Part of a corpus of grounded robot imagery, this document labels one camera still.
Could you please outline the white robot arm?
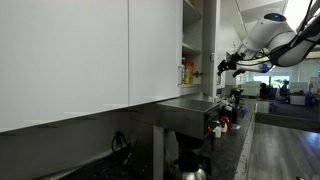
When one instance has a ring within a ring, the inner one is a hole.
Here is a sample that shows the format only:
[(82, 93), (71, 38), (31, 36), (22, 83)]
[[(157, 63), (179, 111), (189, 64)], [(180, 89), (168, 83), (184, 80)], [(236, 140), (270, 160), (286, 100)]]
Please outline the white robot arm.
[(319, 0), (310, 0), (297, 30), (284, 15), (268, 13), (252, 28), (241, 46), (217, 67), (217, 75), (233, 70), (233, 77), (247, 71), (267, 73), (273, 66), (291, 67), (302, 62), (320, 44)]

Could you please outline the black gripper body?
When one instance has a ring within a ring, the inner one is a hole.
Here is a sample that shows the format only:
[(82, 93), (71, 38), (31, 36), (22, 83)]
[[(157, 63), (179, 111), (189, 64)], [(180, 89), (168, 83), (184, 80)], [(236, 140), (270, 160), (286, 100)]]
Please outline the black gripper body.
[(221, 62), (221, 70), (236, 70), (237, 62), (241, 60), (242, 57), (238, 53), (227, 53), (226, 58)]

